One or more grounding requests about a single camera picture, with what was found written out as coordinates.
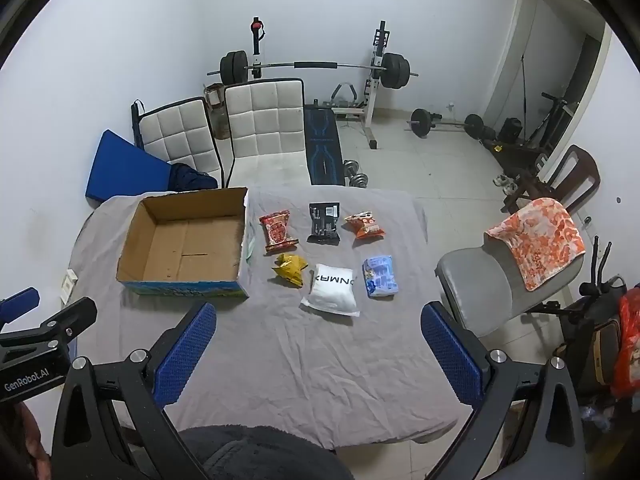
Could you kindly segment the light blue snack packet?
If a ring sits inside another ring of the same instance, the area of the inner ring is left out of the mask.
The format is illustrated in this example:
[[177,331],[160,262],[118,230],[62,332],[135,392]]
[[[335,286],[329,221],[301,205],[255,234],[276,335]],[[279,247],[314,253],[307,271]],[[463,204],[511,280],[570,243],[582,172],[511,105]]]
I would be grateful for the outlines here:
[[382,255],[367,258],[363,261],[362,272],[370,298],[393,297],[399,292],[392,256]]

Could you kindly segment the white ONMAX pouch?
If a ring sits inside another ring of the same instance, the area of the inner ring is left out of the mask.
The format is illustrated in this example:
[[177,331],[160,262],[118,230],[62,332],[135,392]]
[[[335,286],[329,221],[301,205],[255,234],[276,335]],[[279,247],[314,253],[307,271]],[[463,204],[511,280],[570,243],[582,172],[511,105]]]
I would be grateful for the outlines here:
[[358,318],[360,310],[354,295],[354,271],[318,263],[310,293],[300,303],[318,312]]

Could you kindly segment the orange panda snack packet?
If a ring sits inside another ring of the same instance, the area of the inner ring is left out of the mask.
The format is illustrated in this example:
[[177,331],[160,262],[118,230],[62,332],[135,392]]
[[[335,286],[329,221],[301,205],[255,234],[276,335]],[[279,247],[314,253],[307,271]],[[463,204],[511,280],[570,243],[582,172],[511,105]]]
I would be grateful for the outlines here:
[[385,236],[385,230],[378,224],[371,211],[350,214],[344,221],[354,232],[356,240],[373,240]]

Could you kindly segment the red plastic bag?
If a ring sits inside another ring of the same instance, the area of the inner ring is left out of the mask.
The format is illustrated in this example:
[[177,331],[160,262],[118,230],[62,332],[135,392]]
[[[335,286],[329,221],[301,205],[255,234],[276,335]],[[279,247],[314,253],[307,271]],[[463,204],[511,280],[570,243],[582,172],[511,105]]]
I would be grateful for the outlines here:
[[614,366],[612,393],[623,399],[639,390],[640,289],[633,287],[620,298],[620,352]]

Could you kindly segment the black exercise machine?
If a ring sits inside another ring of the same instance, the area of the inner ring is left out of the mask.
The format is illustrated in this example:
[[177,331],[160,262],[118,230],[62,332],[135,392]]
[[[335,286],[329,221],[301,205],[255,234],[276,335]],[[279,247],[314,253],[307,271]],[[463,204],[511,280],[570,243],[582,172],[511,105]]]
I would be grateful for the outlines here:
[[607,244],[599,252],[599,240],[593,240],[590,280],[580,284],[574,304],[562,308],[556,301],[546,301],[531,310],[559,319],[563,342],[553,354],[565,362],[580,405],[608,402],[622,348],[620,300],[628,287],[618,274],[603,278],[611,249]]

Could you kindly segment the grey office chair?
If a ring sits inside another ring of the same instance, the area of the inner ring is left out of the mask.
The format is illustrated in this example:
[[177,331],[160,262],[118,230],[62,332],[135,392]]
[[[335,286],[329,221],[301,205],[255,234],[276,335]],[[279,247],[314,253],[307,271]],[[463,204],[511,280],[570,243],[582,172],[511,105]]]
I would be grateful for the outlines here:
[[439,259],[435,275],[456,321],[485,337],[506,322],[543,304],[576,278],[584,258],[530,292],[503,242],[488,238],[480,247],[457,249]]

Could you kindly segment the blue foam mat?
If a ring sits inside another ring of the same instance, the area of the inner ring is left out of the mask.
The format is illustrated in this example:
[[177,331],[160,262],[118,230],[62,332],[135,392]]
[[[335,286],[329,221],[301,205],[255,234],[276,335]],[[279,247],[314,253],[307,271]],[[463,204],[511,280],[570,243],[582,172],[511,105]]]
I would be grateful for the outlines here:
[[103,203],[114,196],[166,192],[169,175],[168,162],[105,130],[94,155],[85,196]]

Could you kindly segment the orange floral towel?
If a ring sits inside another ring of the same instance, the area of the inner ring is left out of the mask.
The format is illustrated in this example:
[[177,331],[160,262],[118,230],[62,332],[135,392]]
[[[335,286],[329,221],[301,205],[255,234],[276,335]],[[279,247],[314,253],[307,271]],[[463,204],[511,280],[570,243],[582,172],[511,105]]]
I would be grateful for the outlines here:
[[528,292],[541,287],[586,252],[570,214],[551,197],[536,198],[485,234],[510,249]]

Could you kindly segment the left white padded chair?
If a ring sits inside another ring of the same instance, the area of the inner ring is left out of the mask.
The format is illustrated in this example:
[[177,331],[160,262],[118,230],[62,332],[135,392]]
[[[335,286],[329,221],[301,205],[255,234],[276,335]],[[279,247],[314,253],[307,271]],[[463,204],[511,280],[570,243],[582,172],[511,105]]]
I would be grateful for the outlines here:
[[134,144],[168,164],[185,164],[213,177],[223,188],[224,167],[212,122],[201,96],[144,110],[140,100],[131,106]]

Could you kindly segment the brown wooden chair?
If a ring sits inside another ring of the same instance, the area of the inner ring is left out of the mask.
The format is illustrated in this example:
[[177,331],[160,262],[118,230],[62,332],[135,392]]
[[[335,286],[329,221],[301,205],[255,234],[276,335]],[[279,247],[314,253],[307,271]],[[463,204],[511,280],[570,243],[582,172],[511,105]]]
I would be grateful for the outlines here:
[[561,203],[569,214],[582,208],[600,188],[601,176],[594,158],[583,148],[572,144],[547,180],[522,170],[515,180],[515,191],[503,201],[501,211],[514,214],[519,200],[532,202],[551,197]]

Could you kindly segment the red snack packet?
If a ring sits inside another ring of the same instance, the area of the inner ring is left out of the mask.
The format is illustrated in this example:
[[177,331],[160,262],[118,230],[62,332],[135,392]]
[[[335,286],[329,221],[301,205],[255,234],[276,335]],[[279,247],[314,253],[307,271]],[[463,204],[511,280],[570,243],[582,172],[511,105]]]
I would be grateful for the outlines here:
[[265,251],[267,254],[292,249],[299,243],[297,238],[288,234],[290,217],[291,213],[288,210],[280,210],[259,218],[266,236]]

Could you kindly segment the black snack packet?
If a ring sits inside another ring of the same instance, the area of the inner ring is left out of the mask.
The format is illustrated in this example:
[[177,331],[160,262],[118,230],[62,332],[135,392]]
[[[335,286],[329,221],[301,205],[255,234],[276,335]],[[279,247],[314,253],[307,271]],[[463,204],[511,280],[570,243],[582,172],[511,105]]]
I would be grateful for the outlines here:
[[340,220],[339,203],[311,203],[309,205],[311,231],[307,237],[308,243],[337,246],[340,236],[337,233],[337,223]]

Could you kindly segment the small chrome dumbbells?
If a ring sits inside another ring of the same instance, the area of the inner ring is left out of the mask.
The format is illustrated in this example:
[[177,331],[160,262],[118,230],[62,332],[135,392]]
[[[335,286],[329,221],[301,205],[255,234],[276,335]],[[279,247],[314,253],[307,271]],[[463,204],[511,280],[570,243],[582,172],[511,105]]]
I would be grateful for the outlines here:
[[367,188],[369,177],[360,171],[359,162],[347,159],[343,162],[343,172],[346,183],[352,188]]

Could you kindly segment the black weight bench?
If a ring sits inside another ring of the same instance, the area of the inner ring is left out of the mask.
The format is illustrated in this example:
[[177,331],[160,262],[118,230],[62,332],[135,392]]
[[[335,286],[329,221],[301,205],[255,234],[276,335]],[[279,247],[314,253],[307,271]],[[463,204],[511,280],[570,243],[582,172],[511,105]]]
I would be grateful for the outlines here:
[[333,110],[304,107],[306,161],[312,185],[345,185],[344,158]]

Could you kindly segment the barbell on rack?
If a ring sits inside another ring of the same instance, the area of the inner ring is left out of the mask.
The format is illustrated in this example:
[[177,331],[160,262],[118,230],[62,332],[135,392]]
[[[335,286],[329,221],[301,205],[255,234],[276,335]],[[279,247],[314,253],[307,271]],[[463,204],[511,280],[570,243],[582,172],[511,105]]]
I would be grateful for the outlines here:
[[257,62],[250,64],[245,51],[229,52],[220,59],[218,70],[212,70],[207,76],[219,76],[226,86],[244,84],[250,74],[256,70],[364,70],[372,79],[378,80],[384,88],[398,90],[404,88],[410,78],[419,76],[411,69],[409,61],[401,54],[385,53],[378,62],[369,65],[339,63],[334,61],[293,61],[293,62]]

